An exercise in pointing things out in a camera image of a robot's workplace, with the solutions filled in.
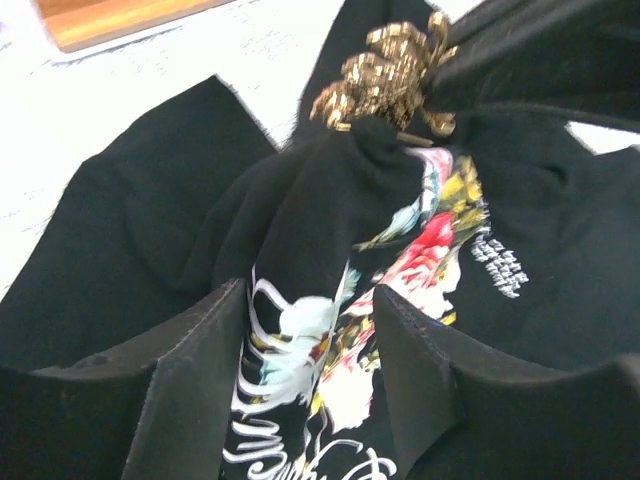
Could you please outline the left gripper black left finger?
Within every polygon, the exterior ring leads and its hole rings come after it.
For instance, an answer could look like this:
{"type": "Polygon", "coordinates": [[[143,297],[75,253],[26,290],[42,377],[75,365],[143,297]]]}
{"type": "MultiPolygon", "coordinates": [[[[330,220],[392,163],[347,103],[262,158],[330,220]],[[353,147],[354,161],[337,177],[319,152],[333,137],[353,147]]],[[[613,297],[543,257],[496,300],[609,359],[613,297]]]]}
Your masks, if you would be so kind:
{"type": "Polygon", "coordinates": [[[246,317],[232,280],[170,320],[52,381],[47,479],[215,479],[246,317]]]}

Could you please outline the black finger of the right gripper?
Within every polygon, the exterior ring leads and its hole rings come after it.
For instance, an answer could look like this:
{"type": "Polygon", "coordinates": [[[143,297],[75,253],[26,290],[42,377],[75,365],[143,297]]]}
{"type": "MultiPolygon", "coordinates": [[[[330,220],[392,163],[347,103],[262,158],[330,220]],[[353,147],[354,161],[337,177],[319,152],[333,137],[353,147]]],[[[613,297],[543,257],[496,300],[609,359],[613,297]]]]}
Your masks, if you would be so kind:
{"type": "Polygon", "coordinates": [[[527,45],[554,37],[604,39],[639,51],[637,1],[483,1],[448,27],[447,44],[505,41],[527,45]]]}
{"type": "Polygon", "coordinates": [[[589,33],[465,45],[425,90],[432,111],[526,112],[638,132],[639,44],[589,33]]]}

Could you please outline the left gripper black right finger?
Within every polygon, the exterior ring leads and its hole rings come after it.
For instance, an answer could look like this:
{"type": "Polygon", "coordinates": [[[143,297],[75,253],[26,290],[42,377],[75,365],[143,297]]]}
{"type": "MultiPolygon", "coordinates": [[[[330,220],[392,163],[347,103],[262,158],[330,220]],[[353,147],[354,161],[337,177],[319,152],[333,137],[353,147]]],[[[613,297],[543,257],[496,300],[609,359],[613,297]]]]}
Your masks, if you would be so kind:
{"type": "Polygon", "coordinates": [[[374,322],[406,479],[567,479],[558,372],[428,319],[389,287],[374,322]]]}

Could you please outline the black floral print t-shirt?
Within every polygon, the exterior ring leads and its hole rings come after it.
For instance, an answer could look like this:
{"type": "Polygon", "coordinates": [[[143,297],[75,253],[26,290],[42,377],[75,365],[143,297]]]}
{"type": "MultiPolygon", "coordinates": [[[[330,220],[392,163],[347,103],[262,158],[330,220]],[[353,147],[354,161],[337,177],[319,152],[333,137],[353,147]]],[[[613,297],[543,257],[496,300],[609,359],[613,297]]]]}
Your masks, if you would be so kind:
{"type": "Polygon", "coordinates": [[[309,117],[367,34],[423,1],[347,1],[292,144],[210,78],[72,177],[1,303],[1,475],[47,479],[52,381],[232,280],[246,317],[215,479],[406,479],[374,322],[389,287],[428,319],[559,373],[567,479],[639,475],[639,150],[594,154],[569,120],[419,111],[347,132],[309,117]]]}

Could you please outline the white wire wooden shelf rack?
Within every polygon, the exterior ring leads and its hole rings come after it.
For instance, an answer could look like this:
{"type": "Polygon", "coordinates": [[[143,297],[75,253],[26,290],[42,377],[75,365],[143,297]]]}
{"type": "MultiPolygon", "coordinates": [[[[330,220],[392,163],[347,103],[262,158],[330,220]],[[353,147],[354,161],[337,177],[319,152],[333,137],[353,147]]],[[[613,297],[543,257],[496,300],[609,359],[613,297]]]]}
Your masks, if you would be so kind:
{"type": "Polygon", "coordinates": [[[171,32],[227,0],[30,1],[56,63],[73,62],[171,32]]]}

